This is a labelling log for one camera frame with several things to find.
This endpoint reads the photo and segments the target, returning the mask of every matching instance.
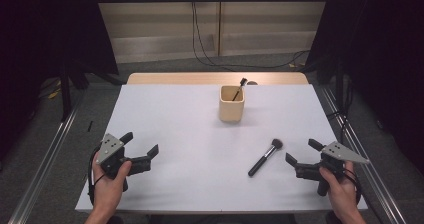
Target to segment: person's left hand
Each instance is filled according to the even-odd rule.
[[[97,160],[98,152],[93,159],[93,180],[97,182],[94,190],[94,205],[93,211],[88,217],[87,223],[106,223],[116,211],[122,196],[124,180],[131,169],[131,161],[126,161],[119,168],[118,174],[115,179],[110,179],[103,176],[105,172],[98,165]]]

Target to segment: cup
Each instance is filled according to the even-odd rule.
[[[224,122],[239,122],[243,116],[243,109],[243,87],[222,86],[219,94],[219,119]]]

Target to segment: hand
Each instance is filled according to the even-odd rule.
[[[353,163],[346,161],[346,170],[353,172]],[[346,174],[354,179],[354,176],[349,171]],[[356,206],[356,190],[355,185],[347,178],[342,178],[340,181],[326,168],[319,169],[321,176],[328,182],[330,189],[328,197],[333,207],[337,218],[344,224],[365,223]]]
[[[124,162],[119,168],[118,175],[115,179],[110,179],[107,176],[103,176],[105,172],[98,165],[97,152],[93,159],[93,180],[97,182],[94,190],[94,206],[93,210],[86,220],[86,224],[92,223],[107,223],[109,218],[113,216],[116,211],[116,207],[119,204],[122,196],[122,190],[124,186],[125,177],[128,175],[131,169],[131,161]]]

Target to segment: white tabletop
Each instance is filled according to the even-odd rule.
[[[159,154],[152,170],[127,178],[118,211],[142,213],[294,213],[330,210],[318,182],[296,178],[288,152],[301,163],[317,163],[308,146],[335,141],[312,85],[246,86],[239,123],[218,118],[219,85],[126,85],[107,127],[120,138],[133,132],[125,156]],[[284,146],[255,174],[247,172],[274,138]],[[366,209],[361,201],[359,209]],[[78,211],[91,211],[87,186]]]

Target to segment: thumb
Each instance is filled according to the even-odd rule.
[[[116,175],[115,180],[118,180],[119,182],[122,182],[122,184],[124,183],[125,177],[128,176],[128,173],[131,170],[131,165],[132,162],[131,161],[126,161],[124,162],[121,167],[119,168],[118,171],[118,175]]]
[[[327,168],[320,167],[319,173],[321,173],[321,176],[328,182],[331,190],[340,188],[339,181],[337,181],[333,173],[331,173]]]

